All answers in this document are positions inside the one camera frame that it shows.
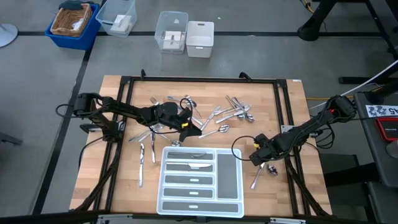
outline wicker basket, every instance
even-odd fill
[[[91,11],[90,4],[81,4],[81,10],[68,10],[61,8],[55,16],[54,22],[51,26],[51,33],[55,35],[65,35],[70,37],[79,37],[85,29],[87,22],[90,20],[93,12]],[[79,29],[73,30],[73,24],[83,18]]]

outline blue bin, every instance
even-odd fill
[[[66,47],[66,48],[80,49],[80,50],[90,49],[90,47],[94,44],[97,32],[101,27],[101,24],[95,19],[95,16],[100,10],[99,5],[90,4],[90,7],[91,10],[93,11],[93,15],[91,16],[90,20],[86,25],[86,28],[83,30],[83,32],[79,37],[68,37],[68,36],[52,34],[50,29],[54,20],[47,27],[47,29],[44,32],[44,35],[50,37],[58,47]]]

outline plastic container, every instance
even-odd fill
[[[234,153],[241,156],[239,149]],[[242,162],[231,149],[165,147],[156,210],[161,215],[243,217]]]
[[[135,0],[108,0],[95,19],[107,34],[127,37],[137,22]]]
[[[214,45],[214,22],[189,21],[187,51],[189,57],[210,58]]]
[[[50,37],[58,47],[66,47],[66,48],[80,49],[80,50],[90,49],[90,47],[94,44],[97,32],[101,27],[99,22],[95,20],[95,15],[97,15],[100,9],[99,5],[90,4],[90,7],[91,10],[93,11],[93,15],[91,16],[90,20],[86,25],[86,28],[79,37],[68,37],[68,36],[52,34],[50,29],[53,21],[45,30],[44,35]]]
[[[164,11],[157,21],[155,40],[163,53],[182,54],[188,26],[186,12]]]

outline cutlery tray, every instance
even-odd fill
[[[241,157],[241,151],[234,149]],[[231,149],[163,149],[157,213],[241,218],[244,215],[242,162]]]

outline table leg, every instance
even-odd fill
[[[311,18],[302,27],[298,28],[297,35],[306,41],[317,40],[323,20],[325,20],[331,9],[333,9],[336,2],[338,0],[322,0]]]
[[[22,140],[20,140],[18,138],[14,138],[14,137],[9,136],[8,134],[4,134],[4,133],[0,133],[0,141],[9,142],[9,143],[17,144],[17,145],[22,144]]]
[[[354,168],[331,172],[323,175],[327,187],[380,181],[379,173],[374,162]]]

